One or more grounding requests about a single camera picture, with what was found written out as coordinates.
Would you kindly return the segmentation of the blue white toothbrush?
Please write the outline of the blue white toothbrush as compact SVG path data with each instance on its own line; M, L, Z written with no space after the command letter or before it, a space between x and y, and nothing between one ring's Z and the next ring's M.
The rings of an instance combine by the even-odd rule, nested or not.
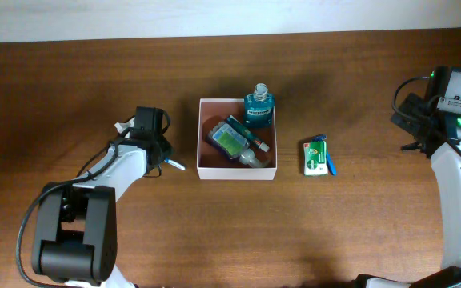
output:
M179 162L176 162L175 160L172 160L172 159L169 159L169 158L166 158L164 160L164 162L171 165L171 166L173 166L173 167L175 167L176 169L179 169L179 170L185 170L186 169L186 167L183 164L181 164Z

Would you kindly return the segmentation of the white cardboard box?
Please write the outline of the white cardboard box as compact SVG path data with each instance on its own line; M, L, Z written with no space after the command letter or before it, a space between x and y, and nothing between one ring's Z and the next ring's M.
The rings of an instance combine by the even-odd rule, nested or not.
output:
M263 168L244 166L230 161L206 141L211 124L233 115L243 120L244 104L241 98L202 98L198 105L197 171L202 180L272 180L278 169L278 144L276 119L267 128L253 129L270 149L263 152L254 149L255 157L267 165Z

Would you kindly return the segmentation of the purple hand soap pump bottle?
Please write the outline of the purple hand soap pump bottle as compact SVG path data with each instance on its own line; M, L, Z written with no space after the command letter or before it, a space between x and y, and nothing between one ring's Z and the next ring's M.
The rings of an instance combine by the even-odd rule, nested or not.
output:
M251 143L234 130L226 119L210 129L205 140L229 161L241 162L252 168L266 168L270 164L270 160L261 161L256 158Z

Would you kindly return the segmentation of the teal mouthwash bottle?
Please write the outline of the teal mouthwash bottle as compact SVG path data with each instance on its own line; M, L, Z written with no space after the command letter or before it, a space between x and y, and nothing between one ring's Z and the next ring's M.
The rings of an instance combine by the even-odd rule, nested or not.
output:
M255 85L254 91L244 98L244 125L247 128L264 128L271 125L275 96L264 83Z

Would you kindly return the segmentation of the green white toothpaste tube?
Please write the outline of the green white toothpaste tube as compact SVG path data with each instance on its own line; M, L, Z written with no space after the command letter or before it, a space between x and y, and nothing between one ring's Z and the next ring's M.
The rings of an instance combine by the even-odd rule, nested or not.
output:
M226 122L238 133L240 133L246 140L253 144L256 148L263 152L268 152L270 147L258 136L253 134L241 122L239 122L233 115L226 118Z

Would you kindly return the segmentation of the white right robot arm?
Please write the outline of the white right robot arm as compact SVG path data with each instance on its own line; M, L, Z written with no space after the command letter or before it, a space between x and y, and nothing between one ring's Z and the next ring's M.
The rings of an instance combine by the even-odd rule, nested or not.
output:
M461 68L437 66L423 97L410 93L394 103L391 122L413 136L403 150L419 150L431 162L443 220L441 269L413 287L461 287Z

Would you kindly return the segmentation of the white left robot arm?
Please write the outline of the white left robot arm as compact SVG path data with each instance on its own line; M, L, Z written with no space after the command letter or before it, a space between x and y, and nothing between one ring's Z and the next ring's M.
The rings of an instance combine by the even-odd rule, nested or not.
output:
M52 287L132 287L116 266L116 204L127 189L159 170L173 153L165 133L170 116L155 107L137 107L117 136L81 174L50 182L28 208L38 213L31 266Z

